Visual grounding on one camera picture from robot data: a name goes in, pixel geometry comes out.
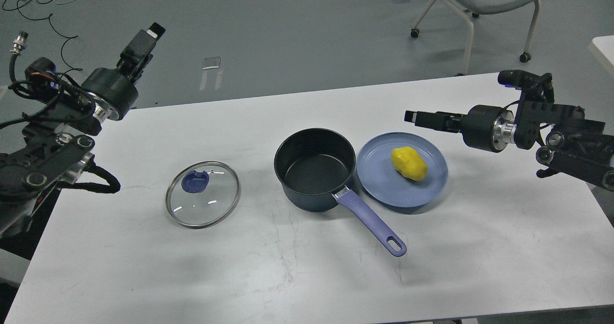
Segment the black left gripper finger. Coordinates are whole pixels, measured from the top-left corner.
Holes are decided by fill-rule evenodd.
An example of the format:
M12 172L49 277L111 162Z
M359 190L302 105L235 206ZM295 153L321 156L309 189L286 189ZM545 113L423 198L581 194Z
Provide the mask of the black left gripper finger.
M166 29L153 23L147 30L140 30L122 51L123 70L143 70L151 61L152 50Z
M136 83L141 77L143 57L121 55L117 62L116 70L129 79L131 83Z

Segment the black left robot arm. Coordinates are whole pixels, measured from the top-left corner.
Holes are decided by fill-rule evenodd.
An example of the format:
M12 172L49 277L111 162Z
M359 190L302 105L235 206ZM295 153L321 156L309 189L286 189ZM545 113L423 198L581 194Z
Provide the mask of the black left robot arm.
M166 29L152 24L140 30L121 52L114 68L98 68L82 83L57 71L41 57L15 78L15 63L25 48L28 33L13 41L8 89L39 101L34 114L3 122L1 127L24 124L25 145L1 154L1 236L27 231L33 215L54 189L83 189L116 193L119 181L94 162L94 137L106 120L125 118L138 98L136 82L152 59L152 51Z

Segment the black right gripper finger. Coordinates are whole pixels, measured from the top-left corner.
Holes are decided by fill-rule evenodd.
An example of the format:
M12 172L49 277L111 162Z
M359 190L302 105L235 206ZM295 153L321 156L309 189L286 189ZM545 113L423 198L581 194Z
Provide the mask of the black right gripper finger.
M449 112L423 112L406 110L404 121L414 123L417 127L432 129L440 132L459 133L462 127L464 114Z

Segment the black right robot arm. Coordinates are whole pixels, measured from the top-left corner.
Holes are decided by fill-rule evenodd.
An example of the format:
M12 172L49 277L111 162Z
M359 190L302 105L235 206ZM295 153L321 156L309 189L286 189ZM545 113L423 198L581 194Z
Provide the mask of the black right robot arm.
M500 85L520 90L516 112L507 107L477 105L467 114L407 110L405 121L418 127L460 133L471 148L500 153L513 144L529 150L539 144L535 158L544 169L539 178L564 173L599 188L614 188L614 139L604 134L604 122L585 117L580 106L555 103L550 73L523 70L498 73Z

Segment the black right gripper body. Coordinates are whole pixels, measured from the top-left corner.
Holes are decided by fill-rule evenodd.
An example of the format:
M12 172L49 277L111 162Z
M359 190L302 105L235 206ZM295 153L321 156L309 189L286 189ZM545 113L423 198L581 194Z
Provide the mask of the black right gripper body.
M500 153L504 143L494 139L495 124L503 109L498 106L477 105L461 119L460 132L463 142L471 148Z

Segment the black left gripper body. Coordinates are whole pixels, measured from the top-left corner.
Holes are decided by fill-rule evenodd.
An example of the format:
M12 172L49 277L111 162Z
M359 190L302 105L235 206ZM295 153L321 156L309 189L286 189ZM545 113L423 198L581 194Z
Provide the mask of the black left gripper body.
M82 83L81 88L105 102L110 109L111 120L121 120L138 98L136 81L117 69L97 68Z

